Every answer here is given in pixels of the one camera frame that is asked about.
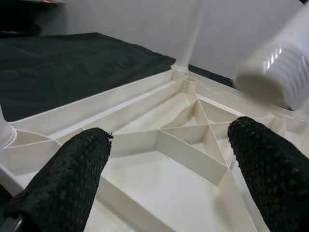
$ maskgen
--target white plastic tray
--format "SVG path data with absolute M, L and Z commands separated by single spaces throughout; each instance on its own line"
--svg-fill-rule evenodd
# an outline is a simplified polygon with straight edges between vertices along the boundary
M 268 231 L 233 158 L 231 121 L 248 115 L 309 155 L 308 123 L 197 74 L 170 70 L 12 122 L 0 183 L 13 195 L 72 136 L 113 132 L 87 232 Z

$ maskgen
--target white cylindrical leg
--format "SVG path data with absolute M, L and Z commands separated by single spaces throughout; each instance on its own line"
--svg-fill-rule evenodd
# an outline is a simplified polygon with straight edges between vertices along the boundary
M 0 148 L 10 144 L 16 137 L 15 129 L 5 121 L 0 105 Z
M 186 32 L 186 36 L 183 42 L 183 46 L 180 50 L 180 54 L 172 68 L 181 72 L 189 71 L 188 65 L 194 49 L 195 42 L 203 22 L 205 12 L 206 0 L 197 0 L 195 8 L 193 10 L 189 28 Z

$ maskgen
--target white wall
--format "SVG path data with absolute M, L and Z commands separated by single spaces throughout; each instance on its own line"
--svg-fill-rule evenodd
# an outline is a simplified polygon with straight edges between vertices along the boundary
M 298 0 L 208 0 L 191 64 L 233 78 L 242 61 L 301 9 Z M 177 57 L 195 0 L 67 0 L 43 34 L 97 31 Z

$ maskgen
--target blurry white object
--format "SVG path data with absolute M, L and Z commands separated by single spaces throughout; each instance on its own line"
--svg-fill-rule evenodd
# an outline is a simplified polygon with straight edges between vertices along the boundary
M 309 95 L 308 20 L 307 4 L 245 61 L 235 79 L 236 87 L 255 98 L 299 109 Z

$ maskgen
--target black object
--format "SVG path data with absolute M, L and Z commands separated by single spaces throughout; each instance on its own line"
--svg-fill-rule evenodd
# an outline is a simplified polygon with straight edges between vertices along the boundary
M 82 232 L 111 151 L 112 136 L 92 128 L 67 141 L 5 207 L 22 231 Z
M 228 137 L 270 231 L 309 231 L 309 159 L 292 143 L 249 117 L 232 122 Z
M 2 185 L 0 185 L 0 226 L 3 224 L 5 220 L 5 218 L 2 216 L 4 212 L 4 207 L 11 198 L 12 198 L 11 194 L 8 193 L 8 191 Z
M 41 28 L 34 23 L 40 12 L 56 7 L 54 3 L 31 0 L 2 0 L 0 38 L 36 36 Z
M 167 71 L 175 62 L 98 33 L 1 39 L 0 54 L 0 102 L 7 121 Z M 190 69 L 232 84 L 226 77 Z

